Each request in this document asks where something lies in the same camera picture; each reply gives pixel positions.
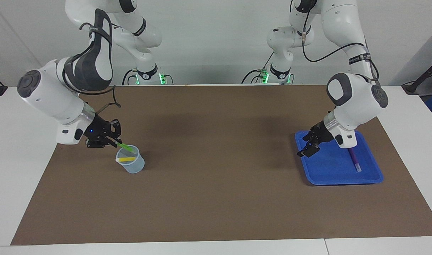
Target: blue tray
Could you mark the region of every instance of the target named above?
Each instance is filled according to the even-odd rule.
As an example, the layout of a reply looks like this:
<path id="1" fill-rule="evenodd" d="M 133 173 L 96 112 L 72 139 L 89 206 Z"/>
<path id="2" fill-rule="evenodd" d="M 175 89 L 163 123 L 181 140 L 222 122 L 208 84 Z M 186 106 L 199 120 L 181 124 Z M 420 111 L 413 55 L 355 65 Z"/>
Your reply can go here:
<path id="1" fill-rule="evenodd" d="M 341 149 L 335 140 L 320 144 L 320 151 L 310 158 L 302 157 L 305 176 L 314 185 L 349 185 L 374 184 L 383 181 L 375 158 L 373 158 L 367 142 L 360 132 L 356 133 L 358 142 L 354 152 L 362 168 L 357 172 L 347 149 Z M 308 131 L 299 131 L 295 135 L 298 150 L 305 147 L 302 138 Z"/>

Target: black strap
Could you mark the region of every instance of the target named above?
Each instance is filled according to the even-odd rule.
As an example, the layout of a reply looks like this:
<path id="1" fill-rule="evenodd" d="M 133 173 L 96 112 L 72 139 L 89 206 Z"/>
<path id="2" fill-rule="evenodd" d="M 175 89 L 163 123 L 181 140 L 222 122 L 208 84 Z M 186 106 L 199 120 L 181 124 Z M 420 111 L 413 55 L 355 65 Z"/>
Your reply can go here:
<path id="1" fill-rule="evenodd" d="M 271 66 L 269 66 L 269 70 L 271 70 L 271 73 L 274 74 L 274 76 L 276 76 L 279 80 L 283 80 L 288 76 L 288 74 L 290 74 L 291 68 L 288 71 L 281 72 L 274 69 L 273 65 L 271 64 Z"/>
<path id="2" fill-rule="evenodd" d="M 151 77 L 153 77 L 158 71 L 158 65 L 155 65 L 155 67 L 153 68 L 153 70 L 148 71 L 146 73 L 142 72 L 142 71 L 138 71 L 137 73 L 140 75 L 140 77 L 144 80 L 150 80 Z"/>
<path id="3" fill-rule="evenodd" d="M 120 0 L 120 6 L 124 13 L 132 13 L 135 11 L 135 7 L 132 5 L 131 0 Z"/>
<path id="4" fill-rule="evenodd" d="M 143 19 L 142 26 L 140 26 L 140 28 L 137 32 L 133 33 L 134 36 L 140 36 L 143 33 L 143 31 L 145 31 L 145 29 L 146 29 L 146 20 L 144 17 L 142 17 L 142 19 Z"/>
<path id="5" fill-rule="evenodd" d="M 357 62 L 359 62 L 359 61 L 363 61 L 363 60 L 371 60 L 372 59 L 372 56 L 370 55 L 370 53 L 364 53 L 364 54 L 361 54 L 361 55 L 358 55 L 358 56 L 355 56 L 355 57 L 352 57 L 352 58 L 350 58 L 349 60 L 348 60 L 348 62 L 350 63 L 350 64 L 354 64 L 354 63 L 357 63 Z"/>

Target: brown paper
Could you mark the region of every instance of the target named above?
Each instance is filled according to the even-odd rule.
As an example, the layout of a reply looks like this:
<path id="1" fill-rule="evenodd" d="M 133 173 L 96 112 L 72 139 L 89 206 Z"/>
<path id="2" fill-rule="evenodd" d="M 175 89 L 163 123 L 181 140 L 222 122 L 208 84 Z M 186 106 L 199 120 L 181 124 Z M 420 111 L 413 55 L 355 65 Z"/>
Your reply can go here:
<path id="1" fill-rule="evenodd" d="M 12 245 L 432 236 L 377 119 L 358 130 L 383 183 L 305 179 L 293 134 L 334 108 L 324 86 L 118 87 L 117 99 L 102 117 L 120 120 L 145 168 L 127 173 L 112 147 L 57 145 Z"/>

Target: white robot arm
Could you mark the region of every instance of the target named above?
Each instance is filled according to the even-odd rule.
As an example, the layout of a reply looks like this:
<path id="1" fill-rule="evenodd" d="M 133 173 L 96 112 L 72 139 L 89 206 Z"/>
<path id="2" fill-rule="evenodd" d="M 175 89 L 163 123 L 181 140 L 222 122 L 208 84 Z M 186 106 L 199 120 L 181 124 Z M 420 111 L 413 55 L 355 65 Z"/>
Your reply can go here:
<path id="1" fill-rule="evenodd" d="M 287 78 L 284 74 L 289 73 L 292 65 L 289 48 L 302 47 L 305 55 L 305 45 L 313 41 L 314 32 L 309 24 L 315 15 L 321 15 L 325 36 L 347 54 L 351 73 L 339 73 L 329 80 L 326 91 L 336 108 L 304 137 L 308 143 L 298 152 L 300 157 L 314 155 L 321 142 L 334 139 L 341 148 L 355 147 L 354 130 L 388 105 L 386 93 L 374 83 L 378 77 L 374 79 L 372 73 L 356 0 L 295 0 L 289 19 L 291 27 L 273 29 L 268 35 L 268 45 L 275 53 L 270 77 L 284 83 Z"/>
<path id="2" fill-rule="evenodd" d="M 88 48 L 29 71 L 20 79 L 18 93 L 29 105 L 58 121 L 58 143 L 77 144 L 85 135 L 88 147 L 117 147 L 122 143 L 119 121 L 105 121 L 78 95 L 113 90 L 89 93 L 107 89 L 112 81 L 112 39 L 135 58 L 138 73 L 151 74 L 143 79 L 159 80 L 159 76 L 154 78 L 159 68 L 147 48 L 159 46 L 161 34 L 146 23 L 135 0 L 67 0 L 66 13 L 80 29 L 89 31 Z M 120 24 L 116 29 L 112 29 L 108 13 L 114 13 Z"/>

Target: table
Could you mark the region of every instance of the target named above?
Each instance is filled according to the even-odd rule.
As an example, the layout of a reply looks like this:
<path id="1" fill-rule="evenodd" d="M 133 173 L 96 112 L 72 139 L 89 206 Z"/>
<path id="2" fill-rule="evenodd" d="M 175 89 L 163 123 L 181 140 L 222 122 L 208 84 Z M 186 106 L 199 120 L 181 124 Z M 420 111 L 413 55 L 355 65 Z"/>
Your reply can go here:
<path id="1" fill-rule="evenodd" d="M 389 107 L 381 124 L 432 209 L 432 114 L 418 96 L 383 88 Z M 14 87 L 0 97 L 0 254 L 432 254 L 432 237 L 9 247 L 55 149 L 56 126 Z"/>

